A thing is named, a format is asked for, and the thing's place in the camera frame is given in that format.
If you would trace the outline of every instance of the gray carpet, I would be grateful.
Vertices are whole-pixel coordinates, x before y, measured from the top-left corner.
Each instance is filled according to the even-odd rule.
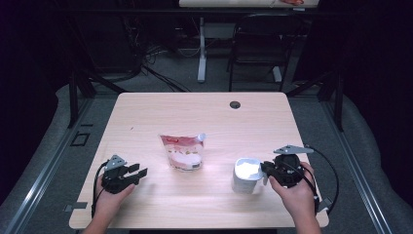
[[[186,58],[178,54],[160,53],[155,63],[149,66],[161,74],[178,80],[192,92],[226,92],[228,73],[225,71],[227,65],[225,53],[226,51],[222,48],[209,49],[206,82],[203,84],[198,83],[196,78],[198,56]],[[292,74],[293,69],[288,73],[285,91],[295,87],[289,82]],[[170,92],[169,87],[163,82],[143,72],[117,85],[131,92]],[[68,226],[70,213],[64,212],[63,209],[65,205],[71,205],[77,200],[117,97],[114,92],[100,84],[94,84],[94,86],[97,90],[94,99],[86,100],[79,95],[80,104],[83,103],[83,106],[87,107],[77,127],[72,130],[79,131],[81,134],[90,134],[85,146],[70,146],[73,137],[65,139],[65,136],[70,135],[70,131],[66,129],[70,114],[68,87],[63,87],[57,92],[59,106],[55,119],[16,187],[0,208],[0,232],[6,232],[23,203],[24,197],[35,183],[36,177],[42,173],[49,160],[55,157],[56,150],[64,141],[63,144],[68,142],[68,145],[61,151],[61,161],[58,162],[56,173],[40,202],[35,204],[36,209],[30,214],[21,232],[75,233]],[[292,97],[289,101],[303,141],[324,153],[339,175],[340,196],[329,216],[330,223],[323,228],[323,233],[380,233],[365,206],[355,178],[349,170],[346,152],[343,150],[334,127],[329,124],[330,114],[325,111],[329,103],[319,103],[314,95],[316,91],[317,88],[312,88],[303,96]],[[357,161],[377,198],[377,203],[389,227],[393,233],[408,233],[413,230],[412,209],[392,191],[386,176],[380,169],[380,152],[375,144],[374,136],[359,115],[357,108],[348,99],[345,99],[343,124],[344,135],[356,154]],[[309,158],[316,170],[322,196],[332,199],[335,193],[332,171],[317,153],[310,154]],[[109,230],[108,233],[128,233],[128,230]],[[281,229],[279,233],[295,233],[295,230],[293,228]]]

